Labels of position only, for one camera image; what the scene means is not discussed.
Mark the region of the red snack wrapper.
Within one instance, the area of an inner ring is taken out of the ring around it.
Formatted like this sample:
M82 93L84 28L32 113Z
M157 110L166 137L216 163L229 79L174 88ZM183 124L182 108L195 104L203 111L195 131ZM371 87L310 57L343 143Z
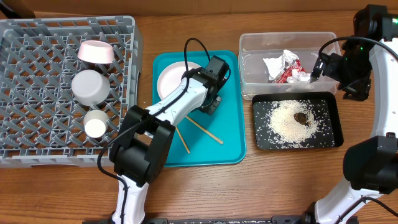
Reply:
M287 83L288 77L293 75L293 71L304 72L305 69L302 67L300 60L295 60L292 65L289 65L284 69L278 76L274 78L273 83Z

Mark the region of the pile of rice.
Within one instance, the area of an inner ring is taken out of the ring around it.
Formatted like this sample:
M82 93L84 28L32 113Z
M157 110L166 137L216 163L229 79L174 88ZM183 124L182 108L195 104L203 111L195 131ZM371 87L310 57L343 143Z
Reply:
M258 101L253 104L254 130L259 149L335 147L330 112L325 100ZM305 113L309 126L294 119Z

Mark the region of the wooden chopstick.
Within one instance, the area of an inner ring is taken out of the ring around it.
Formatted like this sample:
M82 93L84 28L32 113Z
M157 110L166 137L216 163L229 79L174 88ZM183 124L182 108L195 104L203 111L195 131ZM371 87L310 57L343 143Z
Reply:
M198 127L199 129L201 129L205 134L207 134L209 137L211 137L212 139L214 139L216 142L218 142L220 145L223 145L223 141L221 139L219 139L218 137L216 137L213 133L209 132L207 129L205 129L203 126L201 126L200 124L198 124L196 121L194 121L193 119L191 119L189 116L185 117L186 119L188 119L191 123L193 123L196 127Z
M188 146L187 146L187 143L185 142L185 140L184 140L184 138L183 138L183 136L182 136L180 130L178 129L178 127L176 127L176 132L177 132L177 134L178 134L178 136L179 136L179 138L180 138L180 140L181 140L181 142L182 142L182 144L183 144L183 146L184 146L186 152L187 152L188 154L190 154L190 150L189 150L189 148L188 148Z

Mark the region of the white paper cup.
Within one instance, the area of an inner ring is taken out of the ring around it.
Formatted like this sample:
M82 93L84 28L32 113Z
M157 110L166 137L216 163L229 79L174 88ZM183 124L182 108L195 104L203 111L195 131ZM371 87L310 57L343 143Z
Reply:
M101 110L87 112L83 118L85 133L91 138L100 138L108 128L108 115Z

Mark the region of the large white plate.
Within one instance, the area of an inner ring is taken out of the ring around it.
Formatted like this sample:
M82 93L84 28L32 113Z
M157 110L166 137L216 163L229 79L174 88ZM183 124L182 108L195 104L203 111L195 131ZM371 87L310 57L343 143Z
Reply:
M157 80L157 93L161 100L179 86L185 72L184 61L172 63L162 70Z

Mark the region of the brown food scrap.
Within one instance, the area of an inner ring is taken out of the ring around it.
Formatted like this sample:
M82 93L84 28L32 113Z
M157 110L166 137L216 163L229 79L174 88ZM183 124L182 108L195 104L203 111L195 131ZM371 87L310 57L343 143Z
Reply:
M294 114L294 119L296 120L296 122L300 123L301 125L304 126L309 126L310 122L308 120L308 116L305 113L295 113Z

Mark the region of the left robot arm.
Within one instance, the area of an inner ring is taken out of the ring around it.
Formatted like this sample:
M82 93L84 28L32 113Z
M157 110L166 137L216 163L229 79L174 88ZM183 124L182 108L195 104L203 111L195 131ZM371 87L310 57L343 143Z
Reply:
M227 62L213 56L205 68L184 72L179 86L160 102L129 108L109 153L119 181L111 223L142 223L149 184L165 165L178 123L194 110L213 114L230 73Z

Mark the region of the small pink bowl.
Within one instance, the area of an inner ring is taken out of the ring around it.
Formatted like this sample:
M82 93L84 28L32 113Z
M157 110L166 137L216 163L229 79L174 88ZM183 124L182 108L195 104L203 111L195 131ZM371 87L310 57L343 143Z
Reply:
M110 64L114 60L114 50L109 43L86 40L80 45L78 58L89 63Z

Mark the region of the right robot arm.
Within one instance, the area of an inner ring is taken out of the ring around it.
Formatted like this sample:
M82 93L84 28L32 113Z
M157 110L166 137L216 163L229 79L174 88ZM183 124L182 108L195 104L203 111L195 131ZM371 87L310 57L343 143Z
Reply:
M301 223L357 223L354 214L368 202L397 189L397 15L386 6L368 4L353 18L354 34L322 45L310 80L327 76L338 81L344 98L367 100L374 88L371 136L351 146L343 159L343 178L330 193L311 205ZM343 55L324 53L343 41Z

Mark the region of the white bowl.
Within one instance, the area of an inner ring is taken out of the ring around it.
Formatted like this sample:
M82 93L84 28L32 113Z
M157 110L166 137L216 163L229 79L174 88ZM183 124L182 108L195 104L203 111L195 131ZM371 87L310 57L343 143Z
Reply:
M83 70L72 80L72 92L76 100L85 106L102 103L109 91L109 80L95 70Z

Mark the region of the white napkin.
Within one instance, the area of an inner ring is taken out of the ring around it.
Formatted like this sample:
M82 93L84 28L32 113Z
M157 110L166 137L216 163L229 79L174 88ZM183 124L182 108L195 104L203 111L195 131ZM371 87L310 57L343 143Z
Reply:
M292 65L295 60L300 60L299 57L293 52L285 49L282 55L277 58L264 58L263 61L266 65L266 75L268 75L268 82L272 81L289 65ZM293 71L293 75L288 77L287 83L309 83L310 73Z

